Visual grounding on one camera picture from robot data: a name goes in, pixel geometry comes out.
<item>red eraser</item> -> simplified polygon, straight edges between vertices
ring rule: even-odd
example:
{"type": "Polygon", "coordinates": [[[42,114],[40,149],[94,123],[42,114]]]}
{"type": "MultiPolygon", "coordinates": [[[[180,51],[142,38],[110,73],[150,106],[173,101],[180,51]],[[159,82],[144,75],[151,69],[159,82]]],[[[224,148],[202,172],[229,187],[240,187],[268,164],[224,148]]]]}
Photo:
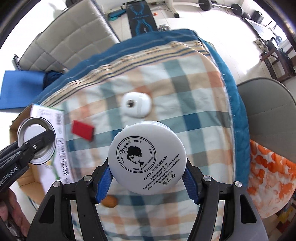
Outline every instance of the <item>red eraser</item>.
{"type": "Polygon", "coordinates": [[[94,135],[94,127],[80,121],[73,121],[72,133],[82,137],[85,140],[92,141],[94,135]]]}

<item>jar lid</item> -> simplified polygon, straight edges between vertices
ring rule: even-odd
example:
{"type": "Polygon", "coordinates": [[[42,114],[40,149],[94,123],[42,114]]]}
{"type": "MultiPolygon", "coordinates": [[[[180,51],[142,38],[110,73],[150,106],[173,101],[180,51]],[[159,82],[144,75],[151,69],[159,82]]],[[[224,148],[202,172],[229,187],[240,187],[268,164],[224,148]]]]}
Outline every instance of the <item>jar lid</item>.
{"type": "MultiPolygon", "coordinates": [[[[17,130],[18,147],[21,147],[26,141],[46,130],[52,130],[55,133],[53,126],[48,120],[38,116],[25,119],[17,130]]],[[[55,137],[53,143],[35,153],[34,158],[30,161],[30,163],[34,165],[46,163],[53,156],[56,144],[57,140],[55,137]]]]}
{"type": "Polygon", "coordinates": [[[156,121],[126,126],[111,143],[108,164],[114,178],[138,194],[162,193],[174,186],[186,168],[178,136],[156,121]]]}

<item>checkered fabric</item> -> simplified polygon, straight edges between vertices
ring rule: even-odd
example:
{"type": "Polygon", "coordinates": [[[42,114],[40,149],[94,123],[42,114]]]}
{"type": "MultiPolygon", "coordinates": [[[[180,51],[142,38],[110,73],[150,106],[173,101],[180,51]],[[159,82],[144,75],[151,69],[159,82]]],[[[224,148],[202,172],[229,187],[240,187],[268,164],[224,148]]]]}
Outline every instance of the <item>checkered fabric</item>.
{"type": "MultiPolygon", "coordinates": [[[[218,68],[200,41],[172,41],[123,56],[67,83],[42,105],[65,111],[75,181],[103,164],[113,138],[126,125],[154,120],[177,134],[188,159],[204,175],[218,182],[233,182],[229,97],[218,68]],[[148,116],[138,119],[122,113],[121,99],[128,92],[151,96],[148,116]],[[71,133],[74,120],[95,126],[92,142],[71,133]]],[[[118,205],[96,206],[108,240],[187,240],[198,211],[182,180],[163,194],[139,195],[113,179],[108,194],[118,199],[118,205]]],[[[75,205],[72,212],[76,238],[82,240],[75,205]]],[[[221,202],[213,240],[219,240],[222,218],[221,202]]]]}

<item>dumbbell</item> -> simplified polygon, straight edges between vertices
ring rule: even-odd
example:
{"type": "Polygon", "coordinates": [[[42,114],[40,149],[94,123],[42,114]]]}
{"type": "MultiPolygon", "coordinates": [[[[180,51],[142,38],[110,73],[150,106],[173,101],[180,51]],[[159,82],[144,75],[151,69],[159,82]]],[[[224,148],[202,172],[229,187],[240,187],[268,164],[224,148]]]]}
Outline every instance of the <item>dumbbell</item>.
{"type": "Polygon", "coordinates": [[[204,11],[209,11],[212,9],[212,6],[216,6],[216,7],[230,8],[232,9],[232,12],[237,16],[242,16],[244,14],[242,7],[239,6],[237,3],[233,3],[231,7],[229,7],[222,4],[212,3],[211,0],[199,0],[198,4],[200,8],[204,11]]]}

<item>human hand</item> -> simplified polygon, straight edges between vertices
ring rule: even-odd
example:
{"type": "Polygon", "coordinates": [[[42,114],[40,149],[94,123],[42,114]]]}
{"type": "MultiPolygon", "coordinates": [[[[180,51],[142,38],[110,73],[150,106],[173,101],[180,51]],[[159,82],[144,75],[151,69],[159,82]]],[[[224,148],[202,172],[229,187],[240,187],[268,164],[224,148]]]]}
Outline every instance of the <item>human hand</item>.
{"type": "Polygon", "coordinates": [[[20,228],[21,233],[26,237],[29,232],[30,223],[22,212],[14,192],[9,189],[5,195],[0,197],[0,217],[5,222],[11,215],[15,224],[20,228]]]}

